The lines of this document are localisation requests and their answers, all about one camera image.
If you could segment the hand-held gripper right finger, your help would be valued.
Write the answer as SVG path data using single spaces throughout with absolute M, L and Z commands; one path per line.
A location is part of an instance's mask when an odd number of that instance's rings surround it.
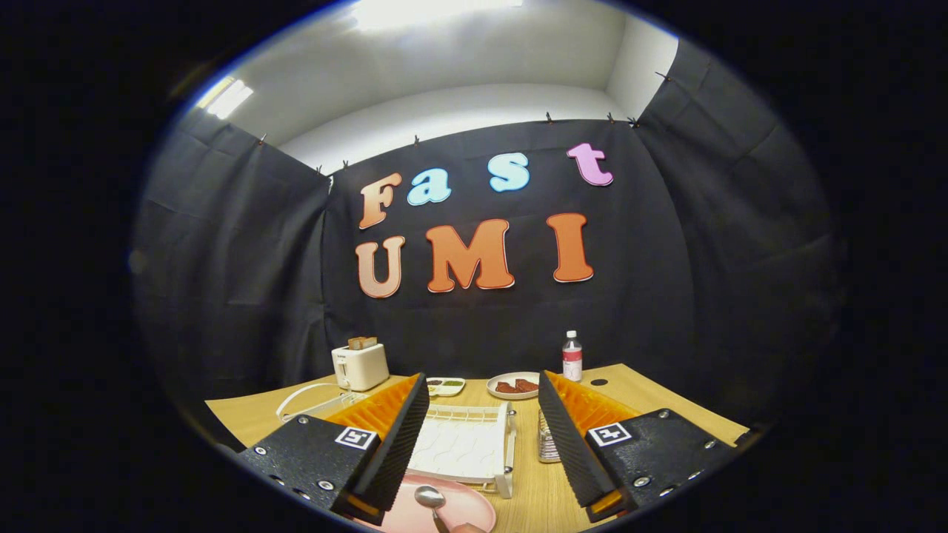
M 657 506 L 724 468 L 732 446 L 673 409 L 636 411 L 554 372 L 538 401 L 576 502 L 598 523 Z

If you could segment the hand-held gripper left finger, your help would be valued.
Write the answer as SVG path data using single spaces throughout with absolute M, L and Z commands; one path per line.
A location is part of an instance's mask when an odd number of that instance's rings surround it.
M 427 376 L 417 372 L 326 419 L 297 415 L 239 457 L 304 505 L 379 526 L 429 405 Z

